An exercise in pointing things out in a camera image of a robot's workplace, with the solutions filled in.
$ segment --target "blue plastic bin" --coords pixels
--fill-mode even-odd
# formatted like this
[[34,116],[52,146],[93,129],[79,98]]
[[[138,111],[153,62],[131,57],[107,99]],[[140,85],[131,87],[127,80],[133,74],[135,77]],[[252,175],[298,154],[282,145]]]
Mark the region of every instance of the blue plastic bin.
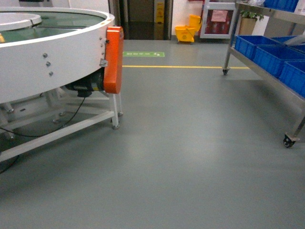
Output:
[[305,54],[305,44],[293,45],[293,46],[290,46],[290,48],[295,49],[295,50]]
[[271,39],[272,40],[276,40],[277,42],[280,42],[280,43],[284,43],[286,42],[287,40],[290,40],[291,38],[294,38],[296,36],[286,36],[286,37],[272,37]]
[[265,7],[294,12],[298,0],[266,0],[264,2]]
[[305,98],[305,62],[285,62],[279,80]]
[[282,45],[264,36],[236,36],[235,49],[253,60],[257,46]]
[[278,78],[282,72],[285,61],[305,60],[305,54],[295,51],[287,46],[257,47],[254,62]]

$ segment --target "orange motor cover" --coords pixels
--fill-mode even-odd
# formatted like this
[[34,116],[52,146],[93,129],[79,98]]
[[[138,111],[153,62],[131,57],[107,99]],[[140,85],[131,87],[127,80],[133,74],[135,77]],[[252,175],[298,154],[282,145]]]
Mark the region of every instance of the orange motor cover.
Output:
[[106,56],[108,62],[104,72],[104,90],[118,94],[122,85],[122,60],[124,32],[121,26],[110,26],[107,29]]

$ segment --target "metal cart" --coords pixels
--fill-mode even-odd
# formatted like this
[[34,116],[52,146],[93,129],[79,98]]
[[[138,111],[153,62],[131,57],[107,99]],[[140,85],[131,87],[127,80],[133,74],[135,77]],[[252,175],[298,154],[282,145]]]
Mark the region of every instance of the metal cart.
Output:
[[[282,11],[282,10],[274,10],[264,7],[256,7],[251,6],[246,3],[237,2],[236,4],[237,9],[237,15],[240,14],[241,10],[249,10],[252,12],[257,12],[260,14],[263,14],[265,16],[273,17],[276,19],[282,19],[285,21],[289,21],[292,23],[292,26],[289,31],[289,35],[291,35],[294,27],[296,24],[302,24],[305,25],[305,16],[301,14],[295,14],[292,12]],[[229,47],[223,67],[223,73],[224,75],[227,75],[230,68],[228,67],[230,55],[232,54],[237,59],[239,59],[241,62],[243,62],[246,66],[248,66],[252,71],[254,71],[256,74],[261,76],[266,82],[268,82],[271,86],[273,86],[276,90],[279,90],[288,101],[293,101],[296,105],[298,105],[302,112],[295,122],[293,128],[290,132],[285,133],[285,138],[283,140],[284,146],[287,148],[290,148],[294,145],[294,143],[298,140],[300,140],[297,136],[300,133],[301,129],[303,128],[305,124],[305,98],[297,94],[295,91],[288,88],[286,85],[284,85],[282,82],[280,82],[278,79],[276,79],[274,76],[269,74],[267,71],[262,69],[260,66],[246,58],[244,55],[239,53],[233,48],[233,42],[234,42],[234,35],[237,28],[239,17],[236,17],[234,20],[234,27],[231,34],[231,39],[229,42]]]

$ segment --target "black cable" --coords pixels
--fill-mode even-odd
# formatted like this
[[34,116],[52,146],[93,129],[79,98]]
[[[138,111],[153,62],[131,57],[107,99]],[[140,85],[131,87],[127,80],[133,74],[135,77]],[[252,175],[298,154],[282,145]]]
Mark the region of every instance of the black cable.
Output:
[[[64,125],[62,125],[61,127],[57,128],[56,130],[51,131],[50,133],[47,133],[47,134],[44,134],[44,135],[37,135],[37,136],[34,136],[34,135],[22,135],[22,134],[18,134],[18,133],[15,133],[15,132],[13,132],[13,131],[10,131],[10,130],[7,130],[7,129],[5,129],[5,128],[2,128],[2,127],[0,127],[0,129],[1,129],[1,130],[5,130],[5,131],[10,132],[10,133],[15,134],[15,135],[23,136],[23,137],[43,137],[43,136],[46,136],[46,135],[48,135],[48,134],[51,134],[51,133],[53,133],[53,132],[55,132],[55,131],[57,131],[57,130],[63,128],[63,127],[65,127],[65,125],[67,125],[67,124],[76,116],[76,114],[78,113],[78,111],[79,111],[79,109],[81,108],[82,104],[84,103],[85,98],[86,98],[86,97],[84,97],[83,101],[81,102],[80,106],[77,108],[77,110],[76,110],[76,112],[74,113],[74,115],[72,116],[72,118],[70,118]],[[18,158],[19,158],[19,155],[15,156],[15,159],[14,159],[12,162],[8,163],[8,165],[7,165],[7,167],[6,167],[5,169],[3,169],[3,170],[0,171],[0,174],[4,173],[4,172],[7,171],[9,168],[11,168],[11,167],[16,163],[16,161],[18,160]],[[4,164],[5,162],[8,162],[8,161],[9,161],[9,159],[6,160],[6,161],[0,162],[0,165],[1,165],[1,163]]]
[[81,102],[80,106],[77,108],[77,110],[76,110],[76,112],[74,113],[74,115],[72,116],[72,118],[70,118],[70,119],[69,119],[65,124],[63,124],[62,126],[58,127],[57,129],[55,129],[55,130],[53,130],[53,131],[51,131],[51,132],[49,132],[49,133],[46,133],[46,134],[43,134],[43,135],[23,135],[23,134],[15,133],[15,132],[13,132],[13,131],[11,131],[11,130],[7,130],[7,129],[2,128],[2,127],[0,127],[0,129],[1,129],[1,130],[5,130],[5,131],[7,131],[7,132],[9,132],[9,133],[18,135],[18,136],[22,136],[22,137],[43,137],[43,136],[46,136],[46,135],[48,135],[48,134],[51,134],[51,133],[53,133],[53,132],[55,132],[55,131],[58,131],[59,129],[62,129],[63,127],[65,127],[65,125],[67,125],[67,124],[76,116],[76,114],[78,113],[78,111],[79,111],[79,109],[81,108],[82,104],[84,103],[85,99],[86,99],[86,97],[84,97],[83,101]]

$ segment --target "potted plant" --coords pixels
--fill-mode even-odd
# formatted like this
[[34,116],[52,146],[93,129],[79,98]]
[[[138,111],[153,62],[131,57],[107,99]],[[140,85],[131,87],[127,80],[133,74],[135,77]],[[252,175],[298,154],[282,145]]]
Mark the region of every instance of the potted plant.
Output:
[[239,27],[240,35],[251,35],[257,20],[262,20],[264,16],[247,10],[240,12],[241,22]]

